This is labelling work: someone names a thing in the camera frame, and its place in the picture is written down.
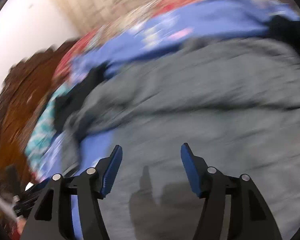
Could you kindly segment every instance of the blue blanket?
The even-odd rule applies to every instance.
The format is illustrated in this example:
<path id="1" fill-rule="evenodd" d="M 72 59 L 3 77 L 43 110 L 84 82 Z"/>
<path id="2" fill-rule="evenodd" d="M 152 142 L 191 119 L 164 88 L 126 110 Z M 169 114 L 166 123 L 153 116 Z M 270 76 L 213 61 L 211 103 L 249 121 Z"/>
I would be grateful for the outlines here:
<path id="1" fill-rule="evenodd" d="M 291 20 L 299 20 L 288 5 L 259 3 L 254 0 L 205 0 L 186 5 L 175 11 L 158 16 L 139 24 L 123 34 L 109 40 L 100 49 L 92 50 L 72 60 L 71 80 L 73 85 L 80 82 L 95 66 L 108 62 L 111 76 L 122 66 L 136 60 L 151 60 L 177 51 L 189 37 L 236 37 L 263 36 L 267 25 L 275 14 Z M 61 172 L 59 154 L 62 134 L 52 143 L 45 159 L 53 162 L 43 164 L 41 179 Z M 87 136 L 80 145 L 81 167 L 77 174 L 94 166 L 100 158 L 111 153 L 112 131 Z M 72 199 L 73 225 L 75 235 L 82 239 L 76 197 Z"/>

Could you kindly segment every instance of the screw head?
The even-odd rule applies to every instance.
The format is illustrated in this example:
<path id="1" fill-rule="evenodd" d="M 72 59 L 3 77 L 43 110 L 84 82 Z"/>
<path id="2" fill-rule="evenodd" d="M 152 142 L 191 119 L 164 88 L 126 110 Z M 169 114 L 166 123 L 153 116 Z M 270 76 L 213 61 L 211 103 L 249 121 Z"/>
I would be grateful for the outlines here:
<path id="1" fill-rule="evenodd" d="M 60 179 L 61 178 L 61 175 L 60 174 L 54 174 L 53 176 L 52 176 L 52 179 L 53 180 L 58 180 L 58 179 Z"/>
<path id="2" fill-rule="evenodd" d="M 215 167 L 209 167 L 207 168 L 207 172 L 210 174 L 215 174 L 217 172 L 217 169 Z"/>
<path id="3" fill-rule="evenodd" d="M 243 174 L 243 175 L 241 176 L 241 178 L 242 178 L 242 180 L 244 180 L 244 181 L 249 181 L 249 179 L 250 179 L 249 175 L 247 175 L 247 174 Z"/>
<path id="4" fill-rule="evenodd" d="M 93 173 L 95 173 L 96 172 L 96 169 L 95 168 L 89 168 L 89 169 L 87 169 L 87 173 L 88 174 L 93 174 Z"/>

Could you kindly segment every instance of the red fabric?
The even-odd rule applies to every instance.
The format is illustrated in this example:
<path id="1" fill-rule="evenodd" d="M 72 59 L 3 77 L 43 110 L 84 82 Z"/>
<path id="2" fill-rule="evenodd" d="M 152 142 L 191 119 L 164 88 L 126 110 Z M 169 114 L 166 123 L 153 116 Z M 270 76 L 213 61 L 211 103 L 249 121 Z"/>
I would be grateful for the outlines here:
<path id="1" fill-rule="evenodd" d="M 84 50 L 84 48 L 87 46 L 89 41 L 93 38 L 93 36 L 96 34 L 98 28 L 94 29 L 93 31 L 87 33 L 85 36 L 83 36 L 79 41 L 77 41 L 76 44 L 63 56 L 63 58 L 60 60 L 54 74 L 52 77 L 52 81 L 56 81 L 58 79 L 67 79 L 67 76 L 70 72 L 70 65 L 69 61 L 75 56 Z"/>
<path id="2" fill-rule="evenodd" d="M 167 13 L 195 1 L 197 0 L 161 0 L 157 5 L 155 5 L 152 17 Z"/>
<path id="3" fill-rule="evenodd" d="M 12 232 L 11 234 L 9 235 L 9 237 L 11 238 L 11 240 L 19 240 L 20 239 L 20 235 L 17 231 L 17 225 L 15 225 L 13 228 L 12 228 Z"/>

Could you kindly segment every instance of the blue fabric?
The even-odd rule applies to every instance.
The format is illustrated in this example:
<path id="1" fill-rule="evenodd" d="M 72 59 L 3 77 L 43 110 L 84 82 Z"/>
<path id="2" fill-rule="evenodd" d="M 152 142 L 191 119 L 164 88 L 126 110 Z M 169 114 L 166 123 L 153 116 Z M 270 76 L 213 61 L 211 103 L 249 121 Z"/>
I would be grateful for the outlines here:
<path id="1" fill-rule="evenodd" d="M 51 139 L 56 133 L 53 127 L 54 101 L 57 96 L 69 92 L 69 86 L 63 83 L 51 96 L 46 109 L 39 117 L 25 149 L 25 155 L 32 171 L 36 172 L 41 158 L 50 146 Z"/>
<path id="2" fill-rule="evenodd" d="M 299 20 L 288 5 L 258 3 L 253 0 L 205 0 L 186 5 L 175 11 L 158 16 L 143 24 L 136 25 L 123 34 L 109 40 L 100 49 L 92 50 L 72 60 L 71 81 L 80 82 L 91 68 L 108 62 L 106 75 L 112 76 L 122 66 L 136 60 L 151 60 L 179 49 L 189 37 L 214 36 L 236 38 L 265 35 L 266 22 L 280 14 L 291 20 Z M 86 137 L 80 144 L 82 163 L 80 174 L 95 166 L 100 158 L 111 153 L 113 131 Z M 41 169 L 42 177 L 52 176 L 61 171 L 59 152 L 63 134 L 58 136 L 47 151 L 53 162 Z M 82 239 L 76 196 L 72 197 L 72 218 L 77 239 Z"/>

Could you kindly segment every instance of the blue gripper pad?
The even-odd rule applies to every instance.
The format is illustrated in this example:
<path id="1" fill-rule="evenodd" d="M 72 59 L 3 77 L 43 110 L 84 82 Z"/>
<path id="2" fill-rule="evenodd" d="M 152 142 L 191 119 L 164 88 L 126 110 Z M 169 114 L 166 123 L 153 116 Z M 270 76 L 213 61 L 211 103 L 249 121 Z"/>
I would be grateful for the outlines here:
<path id="1" fill-rule="evenodd" d="M 208 166 L 203 158 L 194 156 L 189 145 L 184 143 L 181 146 L 181 160 L 193 193 L 199 198 L 202 197 L 202 176 Z"/>
<path id="2" fill-rule="evenodd" d="M 112 151 L 109 157 L 101 159 L 98 162 L 96 170 L 98 171 L 99 175 L 102 176 L 100 194 L 103 197 L 106 197 L 106 195 L 110 193 L 115 177 L 117 176 L 121 161 L 122 148 L 121 146 L 117 145 L 115 146 L 114 150 Z"/>

